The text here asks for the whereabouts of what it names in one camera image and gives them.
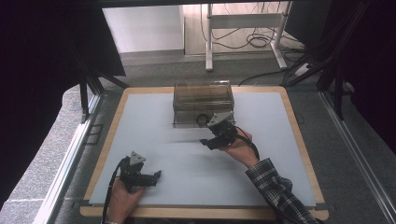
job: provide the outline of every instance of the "plaid shirt sleeve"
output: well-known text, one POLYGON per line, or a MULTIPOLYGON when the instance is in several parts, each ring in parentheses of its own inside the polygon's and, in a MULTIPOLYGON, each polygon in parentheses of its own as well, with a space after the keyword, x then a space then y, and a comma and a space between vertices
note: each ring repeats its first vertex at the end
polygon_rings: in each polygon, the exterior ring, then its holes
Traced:
POLYGON ((260 161, 246 171, 262 197, 283 217, 283 223, 318 223, 291 193, 291 181, 281 177, 270 159, 260 161))

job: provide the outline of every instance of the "black curtain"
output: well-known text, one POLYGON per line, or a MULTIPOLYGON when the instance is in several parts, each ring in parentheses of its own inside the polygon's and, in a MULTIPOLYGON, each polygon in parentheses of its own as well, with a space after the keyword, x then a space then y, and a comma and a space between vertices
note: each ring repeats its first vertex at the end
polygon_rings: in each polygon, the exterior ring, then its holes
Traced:
POLYGON ((2 3, 0 54, 2 205, 56 120, 64 92, 79 83, 80 62, 109 76, 125 73, 103 11, 94 5, 2 3))
MULTIPOLYGON (((359 2, 332 1, 323 37, 359 2)), ((338 63, 345 81, 355 89, 352 103, 396 153, 395 11, 395 1, 371 1, 338 63)))

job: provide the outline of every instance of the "metal frame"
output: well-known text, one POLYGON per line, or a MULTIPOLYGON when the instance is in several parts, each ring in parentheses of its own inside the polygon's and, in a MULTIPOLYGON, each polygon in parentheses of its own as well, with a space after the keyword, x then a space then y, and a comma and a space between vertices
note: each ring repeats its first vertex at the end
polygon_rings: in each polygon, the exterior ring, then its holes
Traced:
POLYGON ((271 48, 276 56, 280 69, 287 69, 285 60, 280 53, 279 43, 289 15, 291 2, 288 2, 282 13, 213 15, 212 5, 207 5, 207 41, 206 41, 206 71, 213 70, 212 30, 230 28, 275 27, 276 37, 271 42, 271 48))
MULTIPOLYGON (((98 104, 101 100, 101 96, 93 96, 90 102, 89 109, 91 110, 91 114, 95 113, 98 109, 98 104)), ((48 223, 50 217, 53 213, 53 209, 55 208, 56 203, 58 202, 59 195, 63 189, 64 183, 69 175, 70 170, 74 164, 75 158, 79 153, 79 150, 82 148, 83 140, 86 133, 89 130, 91 123, 93 122, 93 116, 89 116, 84 123, 78 125, 75 135, 73 136, 72 142, 69 145, 69 148, 66 151, 64 156, 64 160, 61 163, 61 166, 56 173, 52 184, 49 187, 49 191, 44 198, 41 207, 39 208, 37 215, 35 216, 35 220, 33 223, 35 224, 45 224, 48 223)))
POLYGON ((343 137, 346 143, 346 147, 350 152, 350 155, 356 162, 356 165, 361 171, 361 175, 366 181, 366 184, 369 187, 370 191, 373 193, 388 223, 396 223, 396 209, 392 199, 389 197, 387 191, 384 189, 381 182, 376 177, 369 162, 365 159, 359 145, 356 143, 347 125, 337 116, 336 112, 332 109, 333 103, 331 97, 329 96, 329 94, 326 94, 323 91, 319 91, 318 94, 319 97, 322 99, 323 104, 325 104, 330 116, 332 117, 332 121, 334 122, 338 132, 343 137))

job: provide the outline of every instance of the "person's hand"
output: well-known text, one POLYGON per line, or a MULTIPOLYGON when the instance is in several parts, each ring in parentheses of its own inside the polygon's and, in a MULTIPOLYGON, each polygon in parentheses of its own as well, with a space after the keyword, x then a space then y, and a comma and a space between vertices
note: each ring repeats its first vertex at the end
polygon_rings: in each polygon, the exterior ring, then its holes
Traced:
POLYGON ((125 219, 136 209, 137 202, 143 195, 146 188, 140 189, 134 194, 130 194, 125 188, 125 184, 118 178, 115 179, 111 190, 110 204, 108 206, 108 220, 123 223, 125 219))
MULTIPOLYGON (((253 136, 250 133, 240 130, 237 128, 238 134, 244 137, 248 137, 250 141, 253 136)), ((257 164, 259 160, 254 154, 254 150, 243 140, 236 138, 235 141, 227 147, 220 147, 219 150, 227 152, 231 157, 237 161, 242 162, 247 168, 250 168, 257 164)))

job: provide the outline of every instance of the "aluminum rail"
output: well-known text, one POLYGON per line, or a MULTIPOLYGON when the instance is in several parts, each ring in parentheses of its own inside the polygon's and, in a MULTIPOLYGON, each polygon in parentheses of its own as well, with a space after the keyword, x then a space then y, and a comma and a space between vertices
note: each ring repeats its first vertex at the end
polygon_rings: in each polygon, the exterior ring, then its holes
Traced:
POLYGON ((50 217, 53 213, 53 209, 55 208, 56 203, 58 202, 59 195, 64 187, 64 183, 69 175, 69 172, 73 166, 75 158, 81 149, 83 140, 86 136, 87 131, 90 128, 91 123, 93 122, 94 114, 96 112, 99 101, 102 96, 94 95, 90 101, 90 116, 84 122, 78 125, 77 130, 73 136, 73 139, 67 149, 64 160, 62 161, 60 168, 55 175, 52 184, 49 187, 49 191, 44 198, 41 207, 39 208, 37 215, 35 216, 35 220, 33 223, 35 224, 45 224, 48 223, 50 217))
POLYGON ((388 223, 395 224, 396 210, 393 201, 389 197, 387 191, 382 186, 381 182, 376 177, 373 169, 361 152, 359 145, 356 143, 347 125, 335 114, 333 110, 332 99, 330 98, 329 94, 323 91, 319 91, 318 94, 322 99, 323 103, 325 104, 330 116, 332 117, 332 121, 334 122, 339 133, 343 137, 346 146, 350 152, 350 155, 356 162, 359 170, 361 171, 361 175, 366 181, 366 184, 368 185, 370 191, 373 193, 379 207, 385 215, 385 218, 387 219, 388 223))

